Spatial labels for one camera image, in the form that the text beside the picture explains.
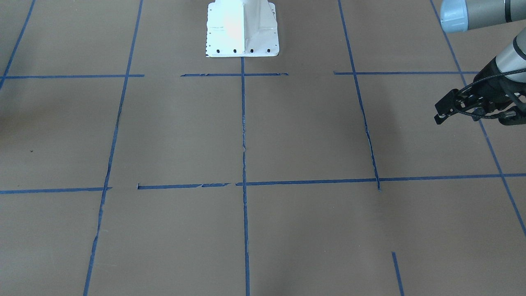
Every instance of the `light blue joint cap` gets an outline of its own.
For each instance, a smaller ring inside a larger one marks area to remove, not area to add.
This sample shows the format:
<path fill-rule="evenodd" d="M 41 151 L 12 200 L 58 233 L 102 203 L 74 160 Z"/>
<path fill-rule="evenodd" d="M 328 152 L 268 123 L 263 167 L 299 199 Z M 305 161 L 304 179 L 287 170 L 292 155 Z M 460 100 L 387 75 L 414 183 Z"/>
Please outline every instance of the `light blue joint cap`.
<path fill-rule="evenodd" d="M 465 0 L 444 0 L 440 7 L 440 24 L 446 33 L 468 30 L 468 7 Z"/>

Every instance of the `blue tape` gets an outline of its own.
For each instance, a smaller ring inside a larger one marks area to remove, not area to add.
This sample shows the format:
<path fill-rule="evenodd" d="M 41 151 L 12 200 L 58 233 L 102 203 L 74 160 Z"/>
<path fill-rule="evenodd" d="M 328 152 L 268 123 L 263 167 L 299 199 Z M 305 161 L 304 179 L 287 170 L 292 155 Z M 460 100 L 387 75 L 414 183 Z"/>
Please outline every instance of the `blue tape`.
<path fill-rule="evenodd" d="M 526 173 L 504 174 L 506 177 L 526 177 Z M 388 177 L 380 178 L 381 182 L 400 182 L 400 181 L 429 181 L 429 180 L 460 180 L 460 179 L 488 179 L 500 178 L 500 174 L 479 174 L 479 175 L 452 175 L 452 176 L 415 176 L 415 177 Z M 338 183 L 367 183 L 376 182 L 376 178 L 360 179 L 328 179 L 328 180 L 298 180 L 298 181 L 264 181 L 264 182 L 245 182 L 247 186 L 272 186 L 272 185 L 303 185 L 303 184 L 338 184 Z M 139 190 L 155 189 L 183 189 L 183 188 L 205 188 L 205 187 L 224 187 L 231 183 L 212 183 L 212 184 L 180 184 L 180 185 L 152 185 L 141 186 Z M 243 182 L 236 183 L 235 186 L 243 186 Z"/>
<path fill-rule="evenodd" d="M 369 148 L 371 150 L 371 160 L 372 160 L 372 166 L 375 170 L 375 177 L 376 177 L 376 183 L 378 186 L 378 190 L 381 190 L 380 187 L 380 177 L 378 176 L 378 169 L 376 167 L 376 160 L 375 160 L 375 153 L 372 149 L 372 142 L 371 142 L 371 135 L 369 134 L 369 126 L 367 125 L 367 118 L 365 116 L 365 110 L 363 109 L 363 101 L 361 98 L 361 92 L 360 92 L 360 85 L 358 84 L 358 76 L 356 75 L 356 68 L 355 68 L 355 60 L 352 57 L 352 50 L 351 50 L 351 43 L 349 41 L 349 35 L 347 34 L 347 24 L 345 23 L 345 17 L 343 16 L 343 8 L 341 7 L 341 0 L 338 0 L 338 6 L 340 8 L 340 16 L 341 16 L 341 23 L 343 25 L 343 32 L 345 34 L 345 40 L 347 42 L 347 49 L 349 51 L 349 58 L 351 60 L 351 68 L 352 73 L 355 79 L 355 85 L 356 85 L 356 93 L 358 94 L 358 102 L 360 103 L 360 109 L 363 116 L 363 124 L 365 125 L 365 133 L 367 135 L 367 141 L 369 142 Z"/>
<path fill-rule="evenodd" d="M 6 79 L 64 79 L 64 78 L 124 78 L 126 74 L 107 74 L 107 75 L 27 75 L 27 76 L 7 76 Z M 130 74 L 128 77 L 144 77 L 144 74 Z"/>
<path fill-rule="evenodd" d="M 402 285 L 402 277 L 400 276 L 400 269 L 398 268 L 398 260 L 396 259 L 396 253 L 391 252 L 391 255 L 393 257 L 393 263 L 394 263 L 394 269 L 396 271 L 396 279 L 398 281 L 398 289 L 400 290 L 400 296 L 404 296 L 403 294 L 403 285 Z"/>
<path fill-rule="evenodd" d="M 424 176 L 424 177 L 394 177 L 394 178 L 380 178 L 386 182 L 395 181 L 424 181 L 424 180 L 455 180 L 455 179 L 484 179 L 484 178 L 500 178 L 499 174 L 488 175 L 456 175 L 456 176 Z"/>
<path fill-rule="evenodd" d="M 87 188 L 0 190 L 0 194 L 82 192 L 82 191 L 102 191 L 103 189 L 104 189 L 103 187 L 87 187 Z"/>
<path fill-rule="evenodd" d="M 414 71 L 414 72 L 356 72 L 356 75 L 448 75 L 458 74 L 458 71 Z M 462 72 L 463 74 L 478 74 L 479 72 Z M 334 75 L 354 75 L 353 72 L 336 72 Z"/>
<path fill-rule="evenodd" d="M 241 77 L 239 73 L 183 74 L 181 77 Z"/>
<path fill-rule="evenodd" d="M 269 186 L 269 185 L 303 185 L 303 184 L 337 184 L 337 183 L 363 183 L 376 182 L 376 179 L 339 179 L 339 180 L 304 180 L 304 181 L 268 181 L 268 182 L 247 182 L 247 186 Z"/>
<path fill-rule="evenodd" d="M 118 135 L 118 132 L 119 132 L 120 114 L 121 114 L 121 112 L 123 110 L 124 97 L 126 95 L 126 87 L 128 85 L 128 78 L 129 78 L 130 69 L 131 69 L 131 66 L 132 66 L 131 62 L 132 62 L 132 59 L 133 59 L 133 52 L 134 52 L 134 47 L 135 47 L 135 41 L 137 39 L 137 32 L 139 30 L 139 21 L 140 21 L 140 14 L 141 14 L 141 11 L 143 9 L 143 1 L 144 0 L 140 0 L 140 3 L 139 3 L 139 11 L 137 13 L 137 21 L 135 22 L 135 30 L 134 30 L 134 34 L 133 34 L 133 39 L 131 41 L 130 53 L 129 53 L 129 57 L 128 57 L 128 65 L 126 67 L 126 76 L 124 78 L 123 91 L 122 91 L 122 94 L 120 96 L 119 111 L 117 112 L 117 120 L 115 122 L 115 129 L 114 129 L 114 132 L 113 132 L 112 148 L 111 148 L 111 151 L 110 151 L 110 154 L 109 154 L 109 159 L 108 159 L 108 171 L 106 173 L 106 178 L 104 179 L 104 188 L 103 188 L 103 191 L 102 191 L 102 197 L 100 199 L 99 215 L 98 215 L 98 222 L 97 222 L 97 233 L 95 235 L 95 238 L 93 239 L 92 252 L 91 252 L 91 256 L 89 257 L 88 272 L 86 274 L 86 283 L 84 284 L 83 296 L 88 296 L 89 283 L 90 283 L 90 280 L 91 280 L 91 277 L 92 277 L 93 263 L 95 261 L 95 253 L 97 251 L 98 237 L 99 237 L 99 234 L 100 234 L 100 225 L 102 223 L 102 216 L 103 216 L 103 213 L 104 213 L 104 204 L 106 202 L 106 193 L 108 191 L 109 176 L 110 176 L 110 174 L 112 172 L 113 156 L 114 156 L 114 153 L 115 153 L 115 145 L 117 144 L 117 135 Z"/>
<path fill-rule="evenodd" d="M 241 77 L 246 76 L 289 76 L 289 73 L 208 73 L 208 74 L 183 74 L 181 77 Z"/>
<path fill-rule="evenodd" d="M 13 59 L 15 58 L 16 50 L 18 49 L 18 46 L 20 45 L 20 41 L 22 40 L 22 36 L 24 35 L 24 32 L 26 31 L 27 23 L 29 23 L 29 18 L 31 17 L 31 13 L 33 12 L 33 7 L 35 6 L 35 1 L 31 1 L 31 6 L 29 7 L 29 12 L 26 16 L 26 21 L 24 22 L 24 26 L 22 26 L 22 30 L 20 31 L 20 34 L 18 35 L 18 39 L 15 43 L 15 48 L 13 49 L 13 52 L 11 52 L 11 57 L 9 57 L 9 62 L 7 62 L 7 66 L 4 71 L 4 76 L 2 76 L 2 80 L 0 80 L 0 90 L 2 89 L 2 86 L 4 86 L 4 81 L 7 77 L 7 74 L 9 73 L 9 69 L 11 68 L 11 64 L 13 63 Z"/>
<path fill-rule="evenodd" d="M 526 173 L 525 174 L 504 174 L 504 176 L 506 178 L 508 178 L 508 177 L 526 177 Z"/>
<path fill-rule="evenodd" d="M 207 187 L 226 187 L 230 183 L 210 183 L 210 184 L 181 184 L 181 185 L 152 185 L 137 186 L 137 190 L 156 190 L 156 189 L 183 189 L 183 188 L 207 188 Z"/>
<path fill-rule="evenodd" d="M 241 122 L 243 130 L 243 216 L 245 231 L 245 293 L 250 296 L 250 259 L 248 254 L 248 202 L 247 202 L 247 121 L 245 112 L 245 58 L 241 58 Z"/>

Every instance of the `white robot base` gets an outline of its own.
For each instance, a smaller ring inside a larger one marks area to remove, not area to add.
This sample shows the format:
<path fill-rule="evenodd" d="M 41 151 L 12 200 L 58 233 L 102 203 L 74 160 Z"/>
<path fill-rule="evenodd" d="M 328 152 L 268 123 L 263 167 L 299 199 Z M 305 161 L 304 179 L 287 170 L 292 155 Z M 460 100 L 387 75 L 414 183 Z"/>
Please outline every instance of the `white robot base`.
<path fill-rule="evenodd" d="M 208 5 L 206 56 L 279 54 L 276 6 L 267 0 L 216 0 Z"/>

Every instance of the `blue tape line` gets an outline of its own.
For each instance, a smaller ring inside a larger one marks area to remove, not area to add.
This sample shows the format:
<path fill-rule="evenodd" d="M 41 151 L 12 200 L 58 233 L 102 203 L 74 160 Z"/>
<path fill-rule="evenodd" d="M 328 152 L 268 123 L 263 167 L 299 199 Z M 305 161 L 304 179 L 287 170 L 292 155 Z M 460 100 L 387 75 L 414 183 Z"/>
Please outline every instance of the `blue tape line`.
<path fill-rule="evenodd" d="M 448 75 L 458 74 L 458 71 L 414 71 L 414 72 L 356 72 L 356 75 Z M 463 72 L 463 74 L 478 74 L 479 72 Z M 336 72 L 334 75 L 354 75 L 353 72 Z"/>
<path fill-rule="evenodd" d="M 440 17 L 438 15 L 437 8 L 435 7 L 435 5 L 433 3 L 433 0 L 429 0 L 429 1 L 431 3 L 431 6 L 433 7 L 434 14 L 437 17 L 438 22 L 440 23 Z M 462 77 L 462 82 L 464 83 L 464 86 L 465 86 L 465 85 L 467 85 L 466 79 L 464 78 L 464 74 L 462 73 L 462 69 L 460 68 L 460 64 L 459 64 L 459 62 L 457 60 L 457 56 L 455 55 L 453 47 L 451 46 L 451 42 L 449 42 L 449 38 L 448 38 L 447 34 L 444 32 L 444 30 L 442 30 L 442 33 L 444 34 L 444 38 L 446 38 L 446 42 L 448 43 L 449 50 L 451 51 L 451 55 L 453 56 L 455 64 L 457 65 L 457 68 L 459 70 L 459 74 Z M 480 128 L 482 129 L 482 133 L 484 134 L 484 137 L 486 139 L 488 147 L 489 147 L 489 149 L 491 151 L 491 155 L 493 157 L 493 160 L 495 161 L 495 165 L 497 166 L 497 170 L 499 171 L 500 177 L 502 178 L 502 183 L 504 184 L 504 187 L 506 189 L 508 197 L 509 197 L 509 199 L 511 201 L 511 205 L 513 206 L 513 210 L 515 211 L 515 215 L 517 216 L 517 219 L 519 220 L 519 224 L 521 225 L 522 232 L 523 232 L 524 236 L 526 237 L 526 226 L 524 225 L 524 221 L 522 219 L 522 216 L 521 216 L 521 214 L 519 212 L 519 209 L 517 208 L 517 205 L 515 203 L 515 199 L 513 198 L 513 195 L 511 194 L 511 190 L 510 190 L 510 188 L 508 186 L 508 182 L 506 181 L 506 177 L 505 177 L 504 173 L 502 172 L 502 168 L 500 166 L 499 160 L 497 159 L 497 155 L 495 154 L 495 150 L 493 149 L 493 145 L 491 144 L 491 141 L 490 141 L 490 138 L 488 136 L 488 133 L 486 132 L 486 129 L 484 128 L 484 124 L 482 123 L 482 121 L 479 121 L 479 125 L 480 125 Z"/>
<path fill-rule="evenodd" d="M 505 177 L 526 177 L 526 173 L 504 174 Z M 416 176 L 416 177 L 388 177 L 380 178 L 381 182 L 399 181 L 429 181 L 429 180 L 460 180 L 460 179 L 488 179 L 500 178 L 500 174 L 479 174 L 479 175 L 453 175 L 453 176 Z M 338 184 L 338 183 L 367 183 L 376 182 L 375 178 L 360 179 L 329 179 L 329 180 L 298 180 L 298 181 L 265 181 L 265 182 L 246 182 L 247 186 L 270 186 L 270 185 L 303 185 L 303 184 Z M 212 184 L 179 184 L 179 185 L 148 185 L 137 186 L 138 190 L 154 189 L 182 189 L 182 188 L 206 188 L 224 187 L 231 183 L 212 183 Z M 236 183 L 235 186 L 243 186 L 243 182 Z"/>
<path fill-rule="evenodd" d="M 524 174 L 504 174 L 506 178 L 508 177 L 526 177 L 526 173 Z"/>
<path fill-rule="evenodd" d="M 241 77 L 239 73 L 208 73 L 208 74 L 183 74 L 181 77 Z"/>
<path fill-rule="evenodd" d="M 137 190 L 152 190 L 152 189 L 182 189 L 182 188 L 207 188 L 207 187 L 226 187 L 230 183 L 210 183 L 210 184 L 181 184 L 181 185 L 152 185 L 152 186 L 137 186 Z"/>
<path fill-rule="evenodd" d="M 124 78 L 126 74 L 108 75 L 27 75 L 27 76 L 7 76 L 6 79 L 63 79 L 63 78 Z M 128 77 L 144 77 L 144 74 L 130 74 Z"/>
<path fill-rule="evenodd" d="M 482 133 L 484 134 L 484 137 L 486 138 L 486 142 L 488 143 L 488 146 L 491 151 L 491 155 L 493 156 L 493 160 L 495 161 L 495 165 L 497 166 L 497 170 L 499 170 L 500 176 L 502 178 L 502 183 L 504 184 L 504 187 L 506 188 L 506 192 L 508 194 L 508 197 L 510 199 L 511 205 L 513 206 L 513 210 L 515 211 L 515 215 L 517 216 L 517 219 L 519 220 L 519 224 L 521 225 L 522 233 L 526 237 L 526 225 L 524 225 L 524 221 L 522 219 L 521 213 L 519 212 L 519 209 L 517 208 L 517 204 L 515 203 L 515 199 L 513 198 L 513 195 L 511 194 L 510 187 L 508 186 L 508 182 L 506 181 L 506 178 L 504 174 L 502 173 L 502 168 L 500 167 L 499 161 L 497 160 L 497 155 L 495 154 L 495 151 L 493 150 L 493 145 L 491 145 L 490 138 L 488 137 L 488 134 L 486 132 L 486 129 L 484 128 L 484 125 L 481 121 L 479 121 L 480 128 L 482 129 Z"/>
<path fill-rule="evenodd" d="M 135 30 L 134 30 L 134 34 L 133 34 L 133 39 L 131 41 L 130 53 L 129 53 L 129 57 L 128 57 L 128 65 L 126 67 L 126 77 L 124 78 L 123 91 L 122 91 L 122 94 L 120 96 L 119 111 L 117 113 L 117 120 L 115 122 L 115 129 L 113 131 L 112 148 L 111 148 L 111 151 L 110 151 L 110 154 L 109 154 L 109 159 L 108 159 L 108 171 L 106 173 L 106 178 L 104 179 L 104 188 L 103 188 L 103 191 L 102 191 L 102 197 L 100 199 L 99 215 L 98 215 L 98 222 L 97 222 L 97 233 L 95 235 L 95 239 L 93 239 L 92 253 L 91 253 L 91 256 L 89 257 L 89 266 L 88 266 L 88 272 L 87 272 L 87 275 L 86 275 L 86 283 L 84 285 L 83 296 L 88 296 L 89 282 L 90 282 L 91 277 L 92 277 L 93 263 L 95 261 L 95 253 L 97 251 L 97 242 L 98 242 L 98 237 L 99 237 L 99 234 L 100 234 L 100 224 L 102 223 L 102 216 L 103 216 L 103 212 L 104 212 L 103 208 L 104 208 L 104 203 L 106 202 L 106 193 L 108 191 L 109 176 L 110 176 L 110 174 L 112 172 L 113 156 L 114 156 L 114 153 L 115 153 L 115 145 L 117 144 L 117 135 L 118 135 L 118 132 L 119 132 L 120 114 L 121 114 L 121 112 L 123 110 L 124 97 L 126 95 L 126 87 L 128 85 L 128 77 L 129 77 L 129 74 L 130 74 L 130 68 L 132 66 L 131 62 L 132 62 L 132 59 L 133 59 L 133 51 L 134 51 L 134 47 L 135 47 L 135 41 L 137 39 L 137 32 L 139 30 L 139 21 L 140 21 L 140 14 L 141 14 L 141 11 L 143 9 L 143 1 L 144 0 L 140 0 L 140 3 L 139 3 L 139 11 L 137 13 L 137 21 L 135 22 Z"/>
<path fill-rule="evenodd" d="M 378 190 L 381 190 L 380 177 L 378 176 L 378 169 L 376 167 L 375 153 L 372 149 L 371 135 L 369 134 L 369 126 L 367 125 L 367 118 L 365 116 L 365 110 L 363 109 L 363 101 L 361 98 L 360 85 L 358 84 L 358 76 L 356 75 L 355 60 L 352 57 L 351 43 L 349 41 L 349 34 L 347 34 L 347 25 L 345 24 L 345 17 L 343 16 L 341 0 L 338 0 L 338 6 L 340 8 L 341 23 L 343 25 L 343 32 L 345 34 L 345 40 L 347 41 L 347 49 L 349 51 L 349 58 L 351 60 L 351 68 L 352 68 L 353 76 L 355 79 L 356 92 L 358 94 L 358 102 L 360 103 L 360 109 L 361 109 L 362 116 L 363 116 L 363 124 L 365 125 L 365 133 L 367 135 L 367 141 L 369 142 L 369 148 L 371 149 L 372 166 L 375 170 L 375 177 L 376 177 L 376 183 L 378 186 Z"/>
<path fill-rule="evenodd" d="M 289 73 L 248 73 L 245 76 L 289 76 Z"/>
<path fill-rule="evenodd" d="M 82 192 L 82 191 L 102 191 L 103 189 L 104 188 L 102 187 L 87 187 L 87 188 L 0 190 L 0 194 Z"/>
<path fill-rule="evenodd" d="M 241 73 L 183 74 L 181 77 L 241 77 Z M 289 73 L 246 73 L 246 76 L 289 76 Z"/>
<path fill-rule="evenodd" d="M 526 176 L 526 174 L 516 174 L 516 176 Z M 380 181 L 381 182 L 396 182 L 396 181 L 457 180 L 457 179 L 484 179 L 484 178 L 500 178 L 500 175 L 499 174 L 488 174 L 488 175 L 391 177 L 391 178 L 380 178 Z M 302 185 L 302 184 L 337 184 L 337 183 L 366 183 L 366 182 L 375 182 L 375 181 L 376 179 L 374 178 L 363 178 L 363 179 L 247 182 L 247 185 L 248 186 L 269 186 L 269 185 Z M 236 186 L 242 186 L 242 183 L 236 183 Z"/>
<path fill-rule="evenodd" d="M 456 176 L 424 176 L 424 177 L 394 177 L 394 178 L 380 178 L 386 182 L 395 181 L 424 181 L 424 180 L 456 180 L 456 179 L 484 179 L 484 178 L 500 178 L 499 174 L 488 175 L 456 175 Z"/>
<path fill-rule="evenodd" d="M 247 121 L 245 113 L 245 58 L 241 58 L 241 122 L 243 129 L 243 216 L 245 230 L 245 293 L 250 296 L 250 260 L 248 255 L 248 206 L 247 206 Z"/>
<path fill-rule="evenodd" d="M 404 296 L 403 294 L 403 285 L 402 285 L 402 277 L 400 276 L 400 269 L 398 268 L 398 260 L 396 259 L 396 253 L 391 252 L 391 255 L 393 256 L 393 263 L 394 263 L 394 269 L 396 271 L 396 279 L 398 281 L 398 289 L 400 290 L 400 296 Z"/>
<path fill-rule="evenodd" d="M 26 16 L 26 21 L 24 22 L 24 26 L 22 26 L 22 30 L 20 31 L 20 34 L 18 35 L 18 39 L 15 43 L 15 48 L 13 49 L 13 52 L 11 52 L 11 57 L 9 58 L 9 62 L 7 63 L 7 67 L 4 71 L 4 76 L 2 76 L 2 80 L 0 80 L 0 90 L 2 89 L 2 86 L 4 86 L 4 81 L 7 76 L 7 73 L 9 73 L 9 69 L 11 68 L 11 64 L 13 63 L 13 59 L 15 58 L 16 50 L 18 49 L 18 46 L 20 45 L 20 41 L 22 40 L 22 36 L 24 35 L 24 32 L 26 31 L 27 23 L 29 22 L 29 18 L 31 17 L 31 13 L 33 12 L 33 7 L 35 6 L 35 1 L 31 1 L 31 6 L 29 7 L 29 12 Z"/>
<path fill-rule="evenodd" d="M 363 183 L 376 182 L 376 179 L 339 179 L 339 180 L 303 180 L 303 181 L 268 181 L 268 182 L 247 182 L 247 186 L 269 186 L 269 185 L 302 185 L 302 184 L 337 184 L 337 183 Z"/>

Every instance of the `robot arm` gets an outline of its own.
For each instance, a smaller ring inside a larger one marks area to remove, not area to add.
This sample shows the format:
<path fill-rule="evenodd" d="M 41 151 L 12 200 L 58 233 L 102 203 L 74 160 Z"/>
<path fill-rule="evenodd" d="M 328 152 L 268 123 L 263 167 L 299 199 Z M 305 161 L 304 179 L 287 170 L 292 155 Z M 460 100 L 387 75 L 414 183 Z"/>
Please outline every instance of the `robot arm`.
<path fill-rule="evenodd" d="M 526 0 L 444 0 L 441 23 L 446 32 L 492 26 L 526 18 Z M 436 105 L 437 124 L 457 113 L 498 119 L 504 125 L 526 124 L 526 29 L 477 74 L 473 83 L 451 90 Z"/>

